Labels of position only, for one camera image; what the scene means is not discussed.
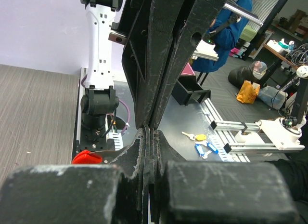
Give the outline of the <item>person in blue jacket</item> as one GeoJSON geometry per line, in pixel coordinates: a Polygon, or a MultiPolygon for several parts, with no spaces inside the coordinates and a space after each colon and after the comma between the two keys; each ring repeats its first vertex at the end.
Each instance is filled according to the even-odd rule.
{"type": "MultiPolygon", "coordinates": [[[[247,11],[252,11],[252,0],[237,0],[236,4],[247,11]]],[[[226,23],[231,14],[231,11],[222,9],[216,17],[215,23],[212,24],[212,27],[208,29],[207,33],[214,31],[216,28],[226,23]]],[[[212,61],[197,58],[193,61],[192,69],[195,72],[211,73],[223,67],[228,60],[229,53],[233,48],[235,48],[235,45],[248,21],[249,20],[247,18],[243,17],[239,22],[230,24],[228,27],[224,28],[217,35],[215,35],[212,40],[215,44],[214,50],[218,54],[218,60],[212,61]]]]}

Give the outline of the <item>aluminium extrusion frame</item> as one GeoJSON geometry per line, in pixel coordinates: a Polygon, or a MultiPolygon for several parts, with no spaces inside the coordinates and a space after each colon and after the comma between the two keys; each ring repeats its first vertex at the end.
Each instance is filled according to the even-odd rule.
{"type": "Polygon", "coordinates": [[[236,122],[223,120],[210,99],[202,102],[201,108],[214,131],[211,140],[223,161],[248,162],[248,154],[269,157],[272,154],[296,153],[305,148],[300,143],[302,127],[307,121],[305,117],[297,123],[293,118],[283,117],[260,119],[253,123],[236,122]]]}

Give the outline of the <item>yellow tagged key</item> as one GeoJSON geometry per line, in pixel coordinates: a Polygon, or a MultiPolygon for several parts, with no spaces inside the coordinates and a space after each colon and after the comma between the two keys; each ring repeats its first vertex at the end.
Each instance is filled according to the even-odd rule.
{"type": "Polygon", "coordinates": [[[188,134],[186,132],[181,132],[183,135],[187,136],[190,140],[193,141],[205,141],[207,139],[207,136],[205,134],[188,134]]]}

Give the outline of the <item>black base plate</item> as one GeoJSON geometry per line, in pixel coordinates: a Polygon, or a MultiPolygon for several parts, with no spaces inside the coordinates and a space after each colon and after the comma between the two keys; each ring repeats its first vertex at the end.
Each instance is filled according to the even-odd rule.
{"type": "Polygon", "coordinates": [[[110,150],[111,144],[107,142],[106,136],[100,137],[99,132],[90,132],[82,129],[80,136],[77,137],[73,148],[72,160],[74,157],[83,150],[94,151],[108,151],[110,150]]]}

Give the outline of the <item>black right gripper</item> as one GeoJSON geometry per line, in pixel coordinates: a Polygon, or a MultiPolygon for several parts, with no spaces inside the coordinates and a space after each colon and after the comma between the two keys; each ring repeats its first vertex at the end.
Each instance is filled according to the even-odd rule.
{"type": "Polygon", "coordinates": [[[172,90],[227,0],[126,0],[108,39],[126,43],[122,66],[138,128],[157,128],[172,90]]]}

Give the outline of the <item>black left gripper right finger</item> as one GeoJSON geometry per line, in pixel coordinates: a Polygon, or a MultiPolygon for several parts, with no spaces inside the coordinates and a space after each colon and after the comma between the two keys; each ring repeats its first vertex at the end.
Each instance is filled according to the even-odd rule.
{"type": "Polygon", "coordinates": [[[160,131],[150,132],[156,224],[295,224],[298,211],[270,163],[187,161],[160,131]]]}

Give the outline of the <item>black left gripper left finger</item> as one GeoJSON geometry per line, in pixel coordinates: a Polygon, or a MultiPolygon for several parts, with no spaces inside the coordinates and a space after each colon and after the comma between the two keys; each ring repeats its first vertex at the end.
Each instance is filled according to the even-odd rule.
{"type": "Polygon", "coordinates": [[[37,165],[8,175],[0,190],[3,224],[145,224],[143,178],[149,128],[109,164],[37,165]]]}

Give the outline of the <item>black open box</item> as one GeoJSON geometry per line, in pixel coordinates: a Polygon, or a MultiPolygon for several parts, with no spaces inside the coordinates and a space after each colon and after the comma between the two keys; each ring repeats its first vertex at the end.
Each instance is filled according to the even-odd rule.
{"type": "Polygon", "coordinates": [[[210,90],[204,90],[201,87],[195,75],[181,75],[171,95],[179,105],[185,106],[193,103],[201,104],[212,96],[210,90]]]}

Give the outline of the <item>orange plastic bag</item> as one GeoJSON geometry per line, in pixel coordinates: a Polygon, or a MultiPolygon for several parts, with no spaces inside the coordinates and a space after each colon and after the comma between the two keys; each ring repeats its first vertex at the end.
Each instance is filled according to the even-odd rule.
{"type": "Polygon", "coordinates": [[[259,84],[245,80],[236,99],[242,104],[253,104],[259,94],[259,90],[259,84]]]}

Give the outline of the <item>black bag on floor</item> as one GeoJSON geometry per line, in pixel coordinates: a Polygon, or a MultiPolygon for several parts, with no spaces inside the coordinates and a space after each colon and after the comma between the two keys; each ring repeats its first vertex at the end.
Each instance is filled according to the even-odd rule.
{"type": "Polygon", "coordinates": [[[259,84],[267,69],[266,63],[254,61],[248,66],[241,66],[232,70],[228,75],[228,81],[238,89],[242,87],[245,80],[259,84]]]}

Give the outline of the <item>red handled crescent blade keychain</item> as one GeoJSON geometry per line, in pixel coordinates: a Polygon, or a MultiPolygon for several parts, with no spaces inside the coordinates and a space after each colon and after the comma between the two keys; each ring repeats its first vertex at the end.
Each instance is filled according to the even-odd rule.
{"type": "Polygon", "coordinates": [[[94,151],[83,150],[72,160],[72,164],[108,164],[114,160],[122,151],[94,151]]]}

